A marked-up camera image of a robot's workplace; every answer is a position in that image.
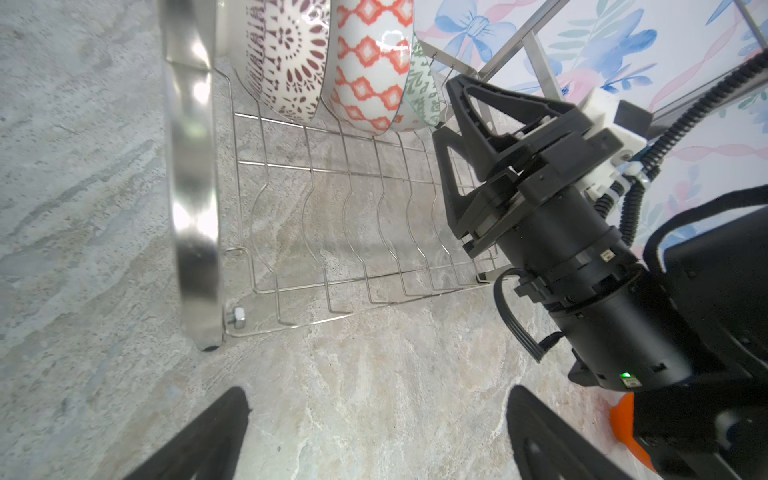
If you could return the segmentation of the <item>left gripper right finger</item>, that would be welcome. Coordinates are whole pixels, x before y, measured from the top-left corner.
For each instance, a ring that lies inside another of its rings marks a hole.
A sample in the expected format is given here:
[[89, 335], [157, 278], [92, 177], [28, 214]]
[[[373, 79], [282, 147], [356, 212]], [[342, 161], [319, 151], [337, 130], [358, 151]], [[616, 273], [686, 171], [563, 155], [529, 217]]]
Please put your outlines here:
[[629, 477], [522, 385], [509, 392], [506, 422], [523, 479]]

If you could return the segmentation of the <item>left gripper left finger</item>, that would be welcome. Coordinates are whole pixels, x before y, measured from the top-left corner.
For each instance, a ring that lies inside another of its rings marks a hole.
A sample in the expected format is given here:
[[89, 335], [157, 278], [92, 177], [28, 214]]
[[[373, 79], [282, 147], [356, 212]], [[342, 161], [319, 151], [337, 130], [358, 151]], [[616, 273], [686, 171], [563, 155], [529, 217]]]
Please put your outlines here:
[[135, 468], [129, 479], [232, 479], [251, 409], [232, 387]]

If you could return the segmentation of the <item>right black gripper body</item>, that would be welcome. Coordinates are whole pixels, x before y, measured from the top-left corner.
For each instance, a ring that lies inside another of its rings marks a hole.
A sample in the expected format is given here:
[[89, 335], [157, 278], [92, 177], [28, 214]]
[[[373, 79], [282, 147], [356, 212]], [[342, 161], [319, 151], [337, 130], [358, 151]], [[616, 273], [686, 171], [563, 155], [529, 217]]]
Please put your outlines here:
[[608, 130], [568, 134], [532, 157], [533, 170], [505, 168], [458, 198], [458, 235], [477, 257], [496, 245], [521, 270], [517, 293], [532, 300], [593, 300], [636, 280], [637, 258], [579, 191], [576, 177], [618, 152]]

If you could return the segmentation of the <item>pale green patterned bowl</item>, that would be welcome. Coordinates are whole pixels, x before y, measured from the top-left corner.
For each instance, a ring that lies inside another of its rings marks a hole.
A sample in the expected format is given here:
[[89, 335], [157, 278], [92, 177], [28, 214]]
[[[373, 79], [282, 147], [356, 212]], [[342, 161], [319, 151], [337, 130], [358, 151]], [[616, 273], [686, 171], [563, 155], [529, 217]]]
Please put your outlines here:
[[403, 98], [390, 131], [407, 132], [436, 127], [440, 123], [440, 113], [440, 93], [432, 75], [430, 59], [414, 36]]

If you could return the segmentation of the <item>dark blue patterned bowl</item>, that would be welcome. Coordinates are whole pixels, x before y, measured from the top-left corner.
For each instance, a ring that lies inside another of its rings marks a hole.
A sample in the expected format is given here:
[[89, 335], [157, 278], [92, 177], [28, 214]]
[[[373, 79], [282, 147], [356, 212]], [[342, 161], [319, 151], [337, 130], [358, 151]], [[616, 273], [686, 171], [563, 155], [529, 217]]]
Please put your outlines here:
[[412, 0], [331, 3], [322, 100], [340, 123], [372, 136], [394, 123], [410, 69], [414, 10]]

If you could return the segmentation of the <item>white maroon patterned bowl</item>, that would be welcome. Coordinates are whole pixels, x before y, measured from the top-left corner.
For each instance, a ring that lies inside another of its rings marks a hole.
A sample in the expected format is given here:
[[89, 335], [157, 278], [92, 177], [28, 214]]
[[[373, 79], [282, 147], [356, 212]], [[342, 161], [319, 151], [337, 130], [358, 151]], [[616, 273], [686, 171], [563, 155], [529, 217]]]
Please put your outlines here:
[[331, 3], [223, 1], [219, 12], [223, 54], [246, 91], [282, 117], [309, 123], [324, 83]]

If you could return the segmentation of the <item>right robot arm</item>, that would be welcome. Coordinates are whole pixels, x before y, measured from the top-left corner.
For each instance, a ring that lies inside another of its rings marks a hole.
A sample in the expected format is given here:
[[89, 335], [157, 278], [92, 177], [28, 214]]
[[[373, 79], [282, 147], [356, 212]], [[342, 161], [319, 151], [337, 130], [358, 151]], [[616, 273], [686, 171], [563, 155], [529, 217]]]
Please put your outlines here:
[[498, 312], [535, 360], [561, 339], [571, 382], [621, 394], [614, 434], [665, 479], [767, 475], [767, 189], [682, 212], [632, 252], [664, 155], [746, 81], [713, 87], [655, 142], [650, 112], [601, 90], [577, 105], [465, 75], [458, 126], [434, 133], [447, 222], [476, 257], [498, 247], [517, 295], [556, 324], [534, 338], [496, 280]]

